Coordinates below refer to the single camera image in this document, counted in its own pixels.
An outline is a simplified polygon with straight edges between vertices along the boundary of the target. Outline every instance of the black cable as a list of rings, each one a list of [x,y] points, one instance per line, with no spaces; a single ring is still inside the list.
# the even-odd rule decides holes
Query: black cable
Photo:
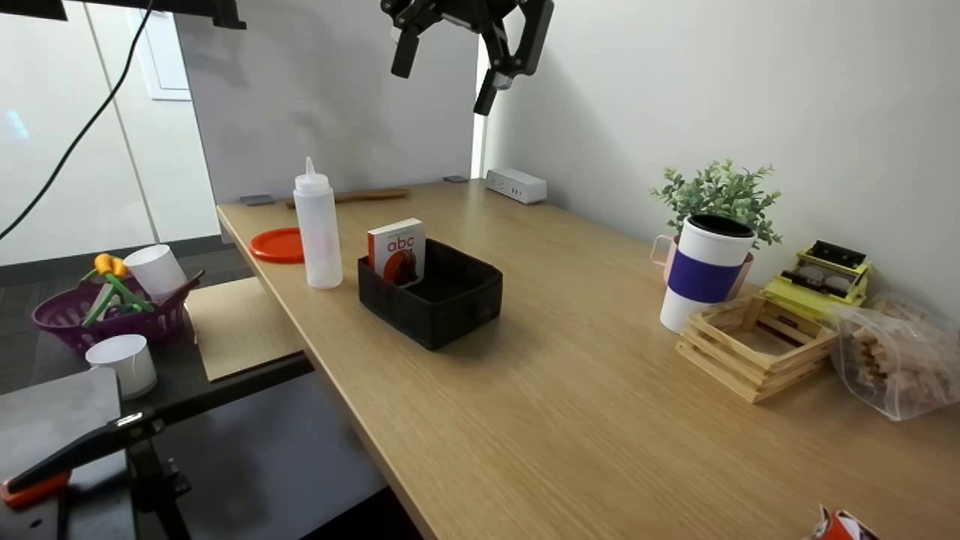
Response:
[[[138,41],[143,35],[143,27],[150,20],[150,13],[153,13],[153,0],[146,4],[146,13],[143,13],[143,20],[138,27],[138,32],[131,35],[128,41],[128,52],[127,52],[127,63],[122,63],[122,71],[116,78],[116,84],[112,88],[107,100],[97,108],[97,114],[87,119],[87,126],[72,138],[72,145],[66,146],[66,152],[59,156],[58,168],[52,172],[52,178],[42,184],[42,189],[37,193],[37,197],[22,211],[22,216],[13,220],[13,224],[3,227],[0,241],[7,233],[13,233],[31,214],[32,206],[42,200],[42,194],[48,194],[48,189],[55,187],[55,180],[59,178],[66,160],[72,156],[72,149],[85,140],[85,136],[89,132],[89,126],[100,119],[100,114],[113,102],[113,96],[119,93],[127,76],[128,76],[128,67],[131,67],[131,57],[138,52]]]

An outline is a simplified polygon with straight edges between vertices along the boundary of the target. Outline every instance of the white cup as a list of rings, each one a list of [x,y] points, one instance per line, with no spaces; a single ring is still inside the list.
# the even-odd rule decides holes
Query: white cup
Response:
[[[753,233],[729,220],[686,220],[669,268],[659,325],[681,334],[694,313],[729,299]]]
[[[186,273],[170,245],[143,245],[122,258],[138,285],[150,293],[153,302],[167,299],[176,289],[184,289]]]
[[[146,338],[138,334],[119,334],[87,347],[89,368],[113,368],[119,400],[146,395],[157,388],[157,368]]]

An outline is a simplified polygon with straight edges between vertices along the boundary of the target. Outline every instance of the black tray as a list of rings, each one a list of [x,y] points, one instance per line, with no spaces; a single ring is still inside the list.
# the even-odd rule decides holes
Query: black tray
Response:
[[[501,314],[504,275],[465,251],[425,241],[425,275],[390,285],[369,258],[356,261],[359,302],[424,347],[442,347]]]

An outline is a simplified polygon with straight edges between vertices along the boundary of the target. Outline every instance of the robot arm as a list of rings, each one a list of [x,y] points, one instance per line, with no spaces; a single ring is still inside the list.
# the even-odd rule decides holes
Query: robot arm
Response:
[[[523,40],[509,54],[504,17],[520,5],[524,14]],[[398,27],[398,45],[393,57],[393,76],[409,78],[414,68],[420,32],[442,17],[467,27],[484,35],[488,68],[475,110],[488,114],[498,90],[507,90],[515,76],[535,76],[542,52],[542,40],[553,17],[553,0],[383,0],[382,10]]]
[[[89,0],[112,5],[143,5],[143,0]],[[236,0],[153,0],[159,13],[206,14],[215,27],[244,30]],[[498,90],[507,90],[515,76],[535,76],[553,17],[553,0],[382,0],[382,10],[398,27],[393,76],[409,78],[414,68],[420,32],[438,20],[454,20],[480,32],[488,54],[488,68],[475,110],[488,114]],[[504,17],[520,10],[524,14],[520,48],[509,54]],[[66,17],[63,0],[0,0],[0,13]]]

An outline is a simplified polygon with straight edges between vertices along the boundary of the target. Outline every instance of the wooden table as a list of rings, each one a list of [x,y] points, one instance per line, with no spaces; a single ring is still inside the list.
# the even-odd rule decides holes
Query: wooden table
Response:
[[[221,206],[247,243],[284,206]],[[504,273],[504,313],[424,352],[356,299],[363,230],[420,216]],[[825,371],[748,405],[674,354],[648,245],[480,187],[338,206],[344,281],[250,258],[425,538],[960,538],[960,410],[888,422]]]

